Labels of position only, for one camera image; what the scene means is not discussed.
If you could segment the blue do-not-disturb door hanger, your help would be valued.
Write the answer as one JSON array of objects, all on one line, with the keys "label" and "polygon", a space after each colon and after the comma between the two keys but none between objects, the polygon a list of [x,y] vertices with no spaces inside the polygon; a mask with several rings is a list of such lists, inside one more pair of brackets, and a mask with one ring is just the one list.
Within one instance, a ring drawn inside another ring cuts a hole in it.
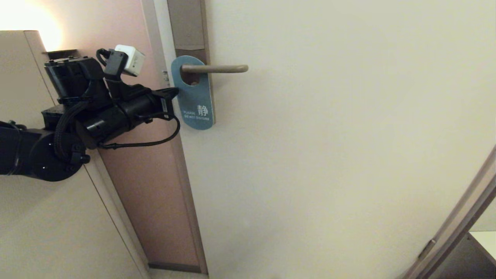
[{"label": "blue do-not-disturb door hanger", "polygon": [[187,84],[181,77],[183,66],[204,66],[205,64],[190,55],[181,55],[171,63],[170,73],[179,93],[177,100],[183,122],[193,129],[206,130],[215,124],[210,80],[207,73],[198,73],[196,85]]}]

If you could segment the white door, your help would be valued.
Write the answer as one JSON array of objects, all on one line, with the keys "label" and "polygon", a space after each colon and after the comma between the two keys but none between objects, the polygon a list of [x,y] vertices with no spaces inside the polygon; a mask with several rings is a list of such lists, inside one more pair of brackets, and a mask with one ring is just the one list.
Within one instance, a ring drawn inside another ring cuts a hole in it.
[{"label": "white door", "polygon": [[397,279],[496,145],[496,0],[205,0],[210,279]]}]

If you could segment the brown metal lock plate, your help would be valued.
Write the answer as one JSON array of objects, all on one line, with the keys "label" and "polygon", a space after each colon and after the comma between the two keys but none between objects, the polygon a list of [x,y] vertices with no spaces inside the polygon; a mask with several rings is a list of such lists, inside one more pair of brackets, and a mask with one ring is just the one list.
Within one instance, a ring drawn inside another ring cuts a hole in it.
[{"label": "brown metal lock plate", "polygon": [[[167,0],[176,58],[190,55],[201,60],[204,65],[210,62],[208,32],[206,24],[205,0]],[[181,72],[181,77],[189,85],[196,85],[198,74]]]}]

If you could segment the small metal hinge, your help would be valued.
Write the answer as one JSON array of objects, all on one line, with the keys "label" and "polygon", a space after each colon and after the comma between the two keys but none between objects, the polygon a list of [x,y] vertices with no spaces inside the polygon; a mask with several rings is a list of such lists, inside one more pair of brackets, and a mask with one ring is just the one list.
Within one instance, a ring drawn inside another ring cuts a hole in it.
[{"label": "small metal hinge", "polygon": [[418,260],[422,260],[423,258],[425,258],[425,256],[427,256],[429,254],[429,252],[431,251],[431,249],[436,245],[436,240],[435,239],[430,239],[426,245],[424,246],[424,248],[422,249],[422,251],[420,252],[420,254],[418,255],[417,259]]}]

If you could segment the dark cabinet side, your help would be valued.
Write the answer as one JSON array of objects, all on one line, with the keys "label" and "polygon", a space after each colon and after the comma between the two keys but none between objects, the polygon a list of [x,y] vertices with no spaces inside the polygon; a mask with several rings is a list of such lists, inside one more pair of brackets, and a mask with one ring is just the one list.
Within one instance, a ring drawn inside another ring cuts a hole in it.
[{"label": "dark cabinet side", "polygon": [[496,267],[467,233],[429,279],[496,279]]}]

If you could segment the dark wall lamp bracket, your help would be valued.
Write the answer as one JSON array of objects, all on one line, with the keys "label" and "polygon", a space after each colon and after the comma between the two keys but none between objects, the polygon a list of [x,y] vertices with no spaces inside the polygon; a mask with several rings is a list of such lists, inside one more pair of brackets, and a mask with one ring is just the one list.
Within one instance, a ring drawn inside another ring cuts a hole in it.
[{"label": "dark wall lamp bracket", "polygon": [[79,57],[79,55],[80,55],[80,53],[77,49],[43,52],[43,54],[48,57],[48,60],[65,59],[65,58],[69,58],[69,57]]}]

